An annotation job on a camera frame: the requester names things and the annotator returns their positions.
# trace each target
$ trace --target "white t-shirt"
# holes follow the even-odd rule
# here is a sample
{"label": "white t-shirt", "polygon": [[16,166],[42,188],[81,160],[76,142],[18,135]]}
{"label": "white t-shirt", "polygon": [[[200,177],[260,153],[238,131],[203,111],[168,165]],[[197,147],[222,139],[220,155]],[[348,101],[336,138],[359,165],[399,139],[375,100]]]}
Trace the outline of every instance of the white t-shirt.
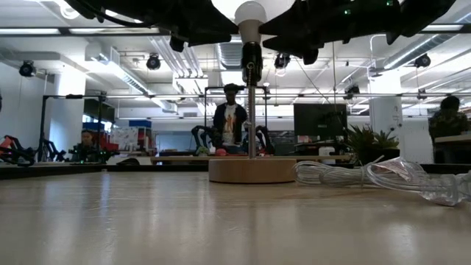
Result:
{"label": "white t-shirt", "polygon": [[237,104],[226,105],[226,111],[224,117],[226,118],[224,123],[224,130],[222,132],[222,140],[224,145],[231,146],[234,144],[234,126],[236,125],[236,108]]}

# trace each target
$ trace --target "computer monitor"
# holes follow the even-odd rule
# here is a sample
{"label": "computer monitor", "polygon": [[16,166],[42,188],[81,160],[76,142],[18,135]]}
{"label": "computer monitor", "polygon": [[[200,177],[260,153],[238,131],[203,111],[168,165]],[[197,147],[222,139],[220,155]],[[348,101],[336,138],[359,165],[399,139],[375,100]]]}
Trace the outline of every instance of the computer monitor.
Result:
{"label": "computer monitor", "polygon": [[294,104],[294,134],[334,140],[345,136],[347,106],[343,104]]}

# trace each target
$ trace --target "potted plant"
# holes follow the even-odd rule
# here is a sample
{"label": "potted plant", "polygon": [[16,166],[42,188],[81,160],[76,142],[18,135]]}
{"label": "potted plant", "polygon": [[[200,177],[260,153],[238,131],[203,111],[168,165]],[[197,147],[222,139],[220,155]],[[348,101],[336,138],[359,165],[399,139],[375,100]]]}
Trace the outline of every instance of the potted plant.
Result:
{"label": "potted plant", "polygon": [[209,155],[209,149],[204,147],[204,146],[200,146],[198,148],[198,150],[196,151],[196,155],[197,156],[208,156]]}
{"label": "potted plant", "polygon": [[391,132],[373,132],[370,126],[360,129],[358,126],[351,126],[348,130],[347,145],[356,155],[356,163],[366,165],[377,160],[381,155],[382,160],[389,160],[400,155],[397,148],[399,141],[390,137]]}

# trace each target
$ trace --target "round wooden base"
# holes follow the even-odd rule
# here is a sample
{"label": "round wooden base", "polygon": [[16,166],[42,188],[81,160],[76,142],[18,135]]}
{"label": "round wooden base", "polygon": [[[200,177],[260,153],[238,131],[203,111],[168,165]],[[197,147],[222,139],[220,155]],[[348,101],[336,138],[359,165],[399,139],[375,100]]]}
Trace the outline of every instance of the round wooden base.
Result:
{"label": "round wooden base", "polygon": [[295,159],[211,159],[209,181],[218,183],[261,184],[294,181]]}

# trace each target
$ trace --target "white pillar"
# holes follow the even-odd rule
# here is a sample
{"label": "white pillar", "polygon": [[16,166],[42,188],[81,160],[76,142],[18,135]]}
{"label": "white pillar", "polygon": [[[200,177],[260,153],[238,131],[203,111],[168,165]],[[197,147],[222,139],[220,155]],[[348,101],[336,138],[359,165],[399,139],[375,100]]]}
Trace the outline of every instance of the white pillar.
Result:
{"label": "white pillar", "polygon": [[[391,70],[382,73],[381,77],[373,77],[369,81],[370,93],[401,93],[400,73]],[[372,129],[379,133],[392,131],[399,141],[399,148],[404,152],[403,108],[400,97],[375,98],[369,101],[369,120]]]}
{"label": "white pillar", "polygon": [[[54,95],[85,94],[85,75],[79,72],[56,74]],[[48,99],[50,108],[49,140],[57,149],[69,149],[81,141],[83,99]]]}

